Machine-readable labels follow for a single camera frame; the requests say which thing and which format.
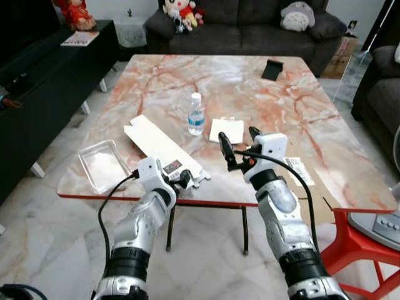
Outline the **clear plastic water bottle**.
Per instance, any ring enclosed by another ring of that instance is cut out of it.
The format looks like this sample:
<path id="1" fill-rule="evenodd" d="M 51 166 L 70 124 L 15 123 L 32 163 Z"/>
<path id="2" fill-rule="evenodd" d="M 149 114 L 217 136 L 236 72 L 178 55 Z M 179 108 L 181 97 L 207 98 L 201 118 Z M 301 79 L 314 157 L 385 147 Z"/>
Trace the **clear plastic water bottle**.
<path id="1" fill-rule="evenodd" d="M 200 92 L 192 92 L 189 97 L 189 112 L 187 115 L 188 131 L 194 136 L 203 133 L 205 123 L 205 105 Z"/>

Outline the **white barcode shipping label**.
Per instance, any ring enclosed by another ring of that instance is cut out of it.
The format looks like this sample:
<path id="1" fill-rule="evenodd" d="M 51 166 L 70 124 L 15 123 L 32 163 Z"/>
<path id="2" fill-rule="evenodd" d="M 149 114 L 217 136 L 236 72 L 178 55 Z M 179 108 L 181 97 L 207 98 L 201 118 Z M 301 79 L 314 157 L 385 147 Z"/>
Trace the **white barcode shipping label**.
<path id="1" fill-rule="evenodd" d="M 285 157 L 284 161 L 291 169 L 297 172 L 299 177 L 303 179 L 303 182 L 305 182 L 309 188 L 316 184 L 300 157 Z"/>

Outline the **small black stand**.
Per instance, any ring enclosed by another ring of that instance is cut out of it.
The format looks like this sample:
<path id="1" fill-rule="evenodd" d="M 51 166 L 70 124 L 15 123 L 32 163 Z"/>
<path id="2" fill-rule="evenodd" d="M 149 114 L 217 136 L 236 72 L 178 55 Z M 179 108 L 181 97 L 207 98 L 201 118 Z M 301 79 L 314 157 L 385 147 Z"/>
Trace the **small black stand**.
<path id="1" fill-rule="evenodd" d="M 264 71 L 262 72 L 262 78 L 271 82 L 276 82 L 278 76 L 283 71 L 283 62 L 268 59 Z"/>

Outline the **clear plastic food container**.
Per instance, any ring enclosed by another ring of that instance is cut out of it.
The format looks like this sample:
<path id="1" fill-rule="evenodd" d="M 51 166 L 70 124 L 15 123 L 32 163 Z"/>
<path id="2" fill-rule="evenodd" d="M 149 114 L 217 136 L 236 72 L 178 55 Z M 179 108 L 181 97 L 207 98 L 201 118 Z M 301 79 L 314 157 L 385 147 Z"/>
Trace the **clear plastic food container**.
<path id="1" fill-rule="evenodd" d="M 113 140 L 80 149 L 77 155 L 95 194 L 107 194 L 131 174 Z"/>

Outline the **orange marble table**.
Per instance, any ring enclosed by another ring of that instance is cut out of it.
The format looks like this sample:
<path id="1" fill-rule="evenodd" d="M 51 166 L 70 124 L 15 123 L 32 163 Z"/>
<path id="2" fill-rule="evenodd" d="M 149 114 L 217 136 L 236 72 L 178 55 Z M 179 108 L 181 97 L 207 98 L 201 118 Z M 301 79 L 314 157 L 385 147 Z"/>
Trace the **orange marble table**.
<path id="1" fill-rule="evenodd" d="M 131 58 L 83 142 L 113 140 L 129 168 L 144 154 L 125 126 L 146 116 L 211 175 L 198 188 L 178 194 L 179 204 L 255 208 L 255 190 L 241 172 L 229 172 L 220 147 L 209 142 L 213 118 L 233 117 L 264 133 L 283 133 L 311 158 L 317 174 L 341 208 L 386 213 L 394 196 L 342 114 L 306 63 L 280 56 L 276 82 L 262 78 L 266 56 L 141 54 Z M 201 135 L 188 131 L 191 94 L 202 94 Z"/>

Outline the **flat brown cardboard sheet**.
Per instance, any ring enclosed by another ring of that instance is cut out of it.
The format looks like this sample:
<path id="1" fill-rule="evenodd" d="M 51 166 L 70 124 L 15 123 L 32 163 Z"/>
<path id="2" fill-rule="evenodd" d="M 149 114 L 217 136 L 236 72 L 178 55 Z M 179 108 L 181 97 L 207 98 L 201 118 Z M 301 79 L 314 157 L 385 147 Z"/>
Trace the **flat brown cardboard sheet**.
<path id="1" fill-rule="evenodd" d="M 334 222 L 333 210 L 340 208 L 340 205 L 324 186 L 311 158 L 303 156 L 297 146 L 288 142 L 285 157 L 300 157 L 316 183 L 314 186 L 306 185 L 298 173 L 285 161 L 279 162 L 256 152 L 250 153 L 278 165 L 275 169 L 267 169 L 255 175 L 254 182 L 251 183 L 256 189 L 258 209 L 265 223 L 274 225 L 283 223 L 293 226 L 305 223 L 309 228 L 313 228 L 320 224 Z"/>

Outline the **dark grey fabric sofa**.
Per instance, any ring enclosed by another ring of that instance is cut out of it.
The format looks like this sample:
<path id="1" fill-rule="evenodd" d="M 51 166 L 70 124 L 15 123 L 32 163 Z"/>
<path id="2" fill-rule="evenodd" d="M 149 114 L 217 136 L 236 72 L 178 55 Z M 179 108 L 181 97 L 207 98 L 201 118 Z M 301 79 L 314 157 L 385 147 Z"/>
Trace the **dark grey fabric sofa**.
<path id="1" fill-rule="evenodd" d="M 158 8 L 144 22 L 151 54 L 294 56 L 319 77 L 348 31 L 326 11 L 328 0 L 193 0 L 203 24 L 178 34 L 174 22 Z M 280 27 L 280 11 L 293 2 L 312 7 L 315 24 L 306 31 Z"/>

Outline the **brown cardboard box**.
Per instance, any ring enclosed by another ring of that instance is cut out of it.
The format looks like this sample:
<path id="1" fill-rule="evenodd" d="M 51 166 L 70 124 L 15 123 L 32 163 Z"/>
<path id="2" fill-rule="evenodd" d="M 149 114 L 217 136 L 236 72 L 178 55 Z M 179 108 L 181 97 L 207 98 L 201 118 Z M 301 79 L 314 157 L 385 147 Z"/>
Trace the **brown cardboard box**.
<path id="1" fill-rule="evenodd" d="M 340 45 L 321 74 L 321 78 L 341 79 L 348 68 L 351 55 L 358 48 L 358 37 L 346 35 L 342 37 Z"/>

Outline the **grey white round plush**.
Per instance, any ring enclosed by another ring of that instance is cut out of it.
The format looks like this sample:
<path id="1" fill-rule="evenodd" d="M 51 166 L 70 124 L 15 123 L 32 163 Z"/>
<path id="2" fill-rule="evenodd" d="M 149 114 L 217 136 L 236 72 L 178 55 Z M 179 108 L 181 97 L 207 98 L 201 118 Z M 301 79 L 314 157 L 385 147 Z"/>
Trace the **grey white round plush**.
<path id="1" fill-rule="evenodd" d="M 312 7 L 303 1 L 292 2 L 280 11 L 280 28 L 287 31 L 303 32 L 316 24 Z"/>

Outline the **white lace side table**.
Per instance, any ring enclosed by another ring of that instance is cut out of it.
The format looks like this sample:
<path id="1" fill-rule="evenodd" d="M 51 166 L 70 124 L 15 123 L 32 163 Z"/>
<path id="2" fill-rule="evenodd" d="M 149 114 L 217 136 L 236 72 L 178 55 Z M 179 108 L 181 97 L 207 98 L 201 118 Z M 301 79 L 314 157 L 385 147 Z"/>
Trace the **white lace side table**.
<path id="1" fill-rule="evenodd" d="M 118 17 L 114 18 L 114 25 L 118 44 L 123 48 L 143 48 L 146 42 L 145 18 L 142 17 Z"/>

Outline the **black low cabinet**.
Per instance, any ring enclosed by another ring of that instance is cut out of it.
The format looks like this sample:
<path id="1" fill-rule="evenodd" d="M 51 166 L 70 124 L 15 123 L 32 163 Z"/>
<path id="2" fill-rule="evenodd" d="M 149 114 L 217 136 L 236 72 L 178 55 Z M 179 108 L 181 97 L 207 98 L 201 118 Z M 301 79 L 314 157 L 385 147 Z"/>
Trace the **black low cabinet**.
<path id="1" fill-rule="evenodd" d="M 58 46 L 27 70 L 29 89 L 0 109 L 0 204 L 16 188 L 118 59 L 116 25 L 97 23 L 88 46 Z"/>

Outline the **white standing fan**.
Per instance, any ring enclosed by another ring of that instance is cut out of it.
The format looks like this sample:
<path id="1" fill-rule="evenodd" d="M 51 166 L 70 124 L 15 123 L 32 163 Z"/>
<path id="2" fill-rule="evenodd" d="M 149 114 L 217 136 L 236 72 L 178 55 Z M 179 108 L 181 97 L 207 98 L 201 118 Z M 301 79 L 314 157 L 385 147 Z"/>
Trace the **white standing fan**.
<path id="1" fill-rule="evenodd" d="M 400 194 L 400 180 L 389 191 L 395 197 L 397 209 L 393 212 L 349 212 L 348 224 L 354 226 L 358 232 L 378 242 L 383 246 L 400 251 L 400 203 L 397 200 Z"/>

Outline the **red white magazine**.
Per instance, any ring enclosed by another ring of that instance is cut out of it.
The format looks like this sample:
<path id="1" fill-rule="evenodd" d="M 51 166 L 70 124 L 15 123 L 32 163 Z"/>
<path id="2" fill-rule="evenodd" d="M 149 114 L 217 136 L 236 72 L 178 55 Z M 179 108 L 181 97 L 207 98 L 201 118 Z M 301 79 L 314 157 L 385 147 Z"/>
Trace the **red white magazine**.
<path id="1" fill-rule="evenodd" d="M 60 46 L 69 46 L 70 48 L 85 48 L 100 35 L 98 31 L 74 31 L 71 36 L 66 38 Z"/>

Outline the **red festive doll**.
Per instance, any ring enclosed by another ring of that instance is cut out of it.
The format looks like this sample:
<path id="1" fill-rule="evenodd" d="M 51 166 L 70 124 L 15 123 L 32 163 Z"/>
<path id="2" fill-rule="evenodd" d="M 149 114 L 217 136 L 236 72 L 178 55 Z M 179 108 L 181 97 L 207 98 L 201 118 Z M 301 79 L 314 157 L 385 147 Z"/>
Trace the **red festive doll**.
<path id="1" fill-rule="evenodd" d="M 84 0 L 51 0 L 51 2 L 62 11 L 66 25 L 72 31 L 93 31 L 96 20 L 88 12 Z"/>

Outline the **black television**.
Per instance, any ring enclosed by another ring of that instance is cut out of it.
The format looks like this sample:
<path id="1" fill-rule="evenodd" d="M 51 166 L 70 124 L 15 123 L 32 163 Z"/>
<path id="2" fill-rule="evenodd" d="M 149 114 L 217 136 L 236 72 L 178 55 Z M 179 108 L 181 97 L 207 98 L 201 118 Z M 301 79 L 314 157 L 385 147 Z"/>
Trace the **black television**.
<path id="1" fill-rule="evenodd" d="M 51 0 L 0 0 L 0 72 L 29 64 L 64 37 Z"/>

